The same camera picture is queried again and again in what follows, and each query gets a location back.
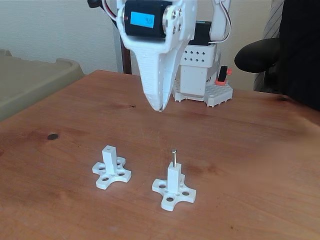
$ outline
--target screw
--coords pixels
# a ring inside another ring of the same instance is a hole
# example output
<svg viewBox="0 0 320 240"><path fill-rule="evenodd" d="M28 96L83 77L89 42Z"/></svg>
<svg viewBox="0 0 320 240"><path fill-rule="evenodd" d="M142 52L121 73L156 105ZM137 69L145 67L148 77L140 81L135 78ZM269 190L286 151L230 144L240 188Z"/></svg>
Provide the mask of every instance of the screw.
<svg viewBox="0 0 320 240"><path fill-rule="evenodd" d="M173 162L173 167L175 168L177 166L177 149L172 149L172 162Z"/></svg>

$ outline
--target black armrest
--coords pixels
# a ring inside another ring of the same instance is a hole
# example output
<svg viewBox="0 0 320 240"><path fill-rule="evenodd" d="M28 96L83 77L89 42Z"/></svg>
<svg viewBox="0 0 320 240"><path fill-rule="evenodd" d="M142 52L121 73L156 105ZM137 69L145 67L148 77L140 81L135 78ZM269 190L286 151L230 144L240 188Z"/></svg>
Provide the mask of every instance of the black armrest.
<svg viewBox="0 0 320 240"><path fill-rule="evenodd" d="M279 38L268 38L243 47L235 56L234 63L242 71L262 73L279 59Z"/></svg>

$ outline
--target cable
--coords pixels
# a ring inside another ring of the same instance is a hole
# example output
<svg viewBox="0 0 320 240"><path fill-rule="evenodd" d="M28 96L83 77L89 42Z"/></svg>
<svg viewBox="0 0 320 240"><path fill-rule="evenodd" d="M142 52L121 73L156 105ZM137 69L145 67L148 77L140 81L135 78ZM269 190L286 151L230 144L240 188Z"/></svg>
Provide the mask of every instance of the cable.
<svg viewBox="0 0 320 240"><path fill-rule="evenodd" d="M231 29L232 29L231 18L230 18L230 16L229 16L229 13L228 13L226 7L225 7L225 6L223 5L223 3L222 3L222 0L220 0L220 6L221 6L221 8L222 8L222 10L223 10L223 12L224 12L225 18L226 18L226 20L227 20L227 22L228 22L228 24L229 24L230 29L229 29L228 34L226 35L226 37L225 37L223 40L221 40L221 41L210 41L210 42L209 42L210 44L223 43L223 42L227 41L227 39L230 37L230 34L231 34Z"/></svg>
<svg viewBox="0 0 320 240"><path fill-rule="evenodd" d="M102 0L102 8L106 12L106 14L108 14L108 16L111 18L111 20L113 20L115 22L117 21L116 20L117 16L111 11L111 9L109 8L106 0Z"/></svg>

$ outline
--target white peg holder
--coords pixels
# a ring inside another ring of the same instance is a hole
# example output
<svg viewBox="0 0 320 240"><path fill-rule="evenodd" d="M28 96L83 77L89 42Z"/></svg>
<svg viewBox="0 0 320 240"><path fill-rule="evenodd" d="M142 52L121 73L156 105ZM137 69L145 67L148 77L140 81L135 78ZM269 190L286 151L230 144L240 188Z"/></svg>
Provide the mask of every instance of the white peg holder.
<svg viewBox="0 0 320 240"><path fill-rule="evenodd" d="M154 180L152 191L163 196L161 207L167 211L173 211L179 202L194 203L196 199L196 190L185 185L185 175L181 174L180 163L177 163L174 167L173 162L171 162L168 167L167 181Z"/></svg>
<svg viewBox="0 0 320 240"><path fill-rule="evenodd" d="M102 150L103 162L97 162L92 172L100 175L95 182L96 187L106 190L113 182L125 182L127 183L131 178L131 171L124 169L126 159L118 156L116 147L106 146Z"/></svg>

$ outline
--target red switch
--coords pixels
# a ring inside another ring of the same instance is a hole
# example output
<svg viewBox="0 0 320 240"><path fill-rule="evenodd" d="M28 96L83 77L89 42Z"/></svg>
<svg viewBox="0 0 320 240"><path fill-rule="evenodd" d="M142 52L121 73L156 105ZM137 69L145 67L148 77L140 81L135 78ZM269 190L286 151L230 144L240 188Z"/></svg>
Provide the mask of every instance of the red switch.
<svg viewBox="0 0 320 240"><path fill-rule="evenodd" d="M228 70L226 71L226 74L228 76L232 75L232 68L228 68Z"/></svg>

